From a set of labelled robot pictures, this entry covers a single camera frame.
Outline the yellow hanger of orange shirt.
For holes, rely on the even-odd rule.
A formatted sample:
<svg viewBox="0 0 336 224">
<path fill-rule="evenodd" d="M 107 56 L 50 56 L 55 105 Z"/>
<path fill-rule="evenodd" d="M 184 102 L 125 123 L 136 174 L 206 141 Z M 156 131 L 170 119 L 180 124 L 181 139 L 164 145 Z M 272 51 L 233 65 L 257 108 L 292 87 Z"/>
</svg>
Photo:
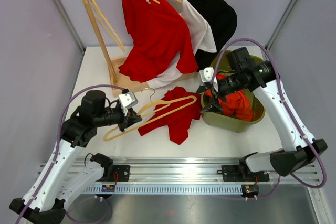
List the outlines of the yellow hanger of orange shirt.
<svg viewBox="0 0 336 224">
<path fill-rule="evenodd" d="M 109 23 L 109 21 L 106 19 L 104 14 L 102 13 L 100 7 L 98 6 L 97 2 L 95 0 L 81 0 L 82 3 L 90 7 L 90 9 L 93 11 L 93 16 L 95 18 L 95 21 L 97 21 L 100 26 L 107 32 L 107 34 L 112 38 L 112 40 L 117 44 L 117 46 L 125 52 L 124 45 L 118 36 L 118 34 L 114 31 L 113 27 Z"/>
</svg>

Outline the orange t shirt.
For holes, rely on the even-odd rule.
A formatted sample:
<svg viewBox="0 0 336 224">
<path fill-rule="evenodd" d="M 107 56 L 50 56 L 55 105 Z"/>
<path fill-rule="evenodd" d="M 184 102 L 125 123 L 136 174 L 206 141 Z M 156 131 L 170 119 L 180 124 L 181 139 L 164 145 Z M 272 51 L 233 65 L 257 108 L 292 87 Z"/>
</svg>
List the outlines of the orange t shirt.
<svg viewBox="0 0 336 224">
<path fill-rule="evenodd" d="M 221 112 L 225 116 L 235 117 L 248 122 L 252 120 L 253 112 L 244 90 L 227 95 L 225 102 L 220 98 L 218 101 L 221 106 Z"/>
</svg>

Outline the yellow hanger of front red shirt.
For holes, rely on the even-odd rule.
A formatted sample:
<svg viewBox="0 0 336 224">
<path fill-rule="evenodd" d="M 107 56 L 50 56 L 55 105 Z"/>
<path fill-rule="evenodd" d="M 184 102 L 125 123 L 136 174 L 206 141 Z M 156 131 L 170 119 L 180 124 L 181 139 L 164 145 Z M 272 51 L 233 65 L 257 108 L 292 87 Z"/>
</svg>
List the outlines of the yellow hanger of front red shirt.
<svg viewBox="0 0 336 224">
<path fill-rule="evenodd" d="M 149 116 L 149 117 L 151 118 L 152 116 L 155 115 L 156 112 L 159 112 L 159 111 L 161 111 L 161 110 L 163 110 L 163 109 L 169 107 L 172 103 L 179 102 L 179 101 L 183 101 L 183 100 L 187 100 L 187 99 L 193 99 L 193 101 L 196 101 L 196 97 L 193 96 L 193 95 L 190 95 L 190 96 L 187 96 L 187 97 L 183 97 L 183 98 L 179 98 L 179 99 L 175 99 L 175 100 L 171 100 L 171 101 L 163 101 L 162 99 L 160 99 L 160 100 L 157 100 L 157 101 L 154 101 L 154 102 L 151 102 L 151 103 L 145 105 L 145 106 L 140 110 L 139 113 L 142 114 L 143 112 L 145 112 L 145 111 L 148 110 L 149 108 L 154 107 L 154 110 L 153 110 L 152 112 L 149 112 L 149 113 L 147 113 L 147 114 L 143 114 L 143 115 L 141 115 L 142 117 L 147 117 L 147 116 Z M 179 107 L 179 108 L 176 108 L 176 109 L 174 109 L 174 110 L 171 110 L 171 111 L 168 112 L 168 113 L 162 114 L 161 116 L 158 116 L 158 117 L 156 117 L 156 118 L 154 118 L 154 119 L 152 119 L 152 120 L 149 118 L 146 122 L 144 122 L 144 123 L 142 123 L 142 124 L 140 124 L 140 125 L 138 125 L 138 126 L 135 126 L 134 128 L 132 128 L 132 129 L 130 129 L 130 130 L 127 130 L 127 131 L 125 131 L 125 132 L 123 132 L 123 133 L 119 133 L 119 134 L 117 134 L 117 135 L 115 135 L 115 136 L 110 136 L 110 134 L 112 134 L 112 132 L 114 132 L 114 131 L 116 130 L 116 129 L 111 129 L 111 130 L 109 130 L 109 131 L 104 135 L 103 140 L 104 140 L 105 142 L 108 142 L 108 141 L 114 140 L 114 139 L 117 138 L 117 137 L 120 137 L 120 136 L 122 136 L 122 135 L 125 135 L 125 134 L 127 134 L 127 133 L 130 133 L 130 132 L 132 132 L 132 131 L 135 131 L 135 130 L 138 131 L 138 128 L 143 127 L 143 126 L 145 126 L 145 125 L 147 125 L 147 124 L 149 124 L 149 123 L 152 123 L 152 122 L 154 122 L 154 121 L 156 121 L 156 120 L 158 120 L 158 119 L 161 119 L 161 118 L 163 118 L 163 117 L 165 117 L 165 116 L 167 116 L 167 115 L 169 115 L 169 114 L 171 114 L 171 113 L 173 113 L 173 112 L 176 112 L 176 111 L 178 111 L 178 110 L 180 110 L 180 109 L 183 109 L 183 108 L 185 108 L 185 107 L 187 107 L 187 106 L 189 106 L 189 105 L 191 105 L 191 104 L 192 104 L 192 102 L 190 102 L 190 103 L 188 103 L 188 104 L 185 104 L 185 105 L 183 105 L 183 106 L 181 106 L 181 107 Z"/>
</svg>

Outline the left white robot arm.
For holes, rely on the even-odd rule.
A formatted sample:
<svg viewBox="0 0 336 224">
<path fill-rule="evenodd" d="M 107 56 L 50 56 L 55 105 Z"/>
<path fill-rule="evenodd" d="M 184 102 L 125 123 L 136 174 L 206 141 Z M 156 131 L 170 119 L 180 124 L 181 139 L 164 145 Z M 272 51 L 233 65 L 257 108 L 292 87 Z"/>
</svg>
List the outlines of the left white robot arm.
<svg viewBox="0 0 336 224">
<path fill-rule="evenodd" d="M 30 223 L 61 223 L 69 206 L 96 181 L 115 178 L 113 159 L 97 153 L 73 179 L 63 181 L 74 161 L 97 135 L 98 128 L 116 125 L 124 132 L 141 122 L 133 107 L 138 103 L 134 93 L 122 89 L 113 103 L 100 90 L 100 85 L 79 91 L 85 96 L 69 119 L 59 121 L 55 147 L 43 171 L 22 198 L 13 199 L 9 208 Z"/>
</svg>

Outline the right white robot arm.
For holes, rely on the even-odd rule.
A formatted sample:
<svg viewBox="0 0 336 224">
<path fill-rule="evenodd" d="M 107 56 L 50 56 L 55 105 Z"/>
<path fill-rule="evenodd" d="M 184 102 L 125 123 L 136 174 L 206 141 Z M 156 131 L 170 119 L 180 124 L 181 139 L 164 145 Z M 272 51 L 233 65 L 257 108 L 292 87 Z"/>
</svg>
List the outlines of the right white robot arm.
<svg viewBox="0 0 336 224">
<path fill-rule="evenodd" d="M 293 173 L 314 161 L 327 149 L 323 139 L 317 139 L 304 126 L 284 91 L 276 68 L 270 61 L 256 63 L 247 48 L 241 47 L 226 55 L 233 74 L 218 80 L 214 68 L 199 71 L 201 84 L 197 93 L 211 91 L 212 97 L 202 112 L 217 111 L 219 101 L 229 94 L 247 89 L 260 101 L 275 126 L 282 148 L 266 153 L 252 153 L 239 161 L 238 173 L 244 180 L 257 172 L 272 171 L 280 176 Z"/>
</svg>

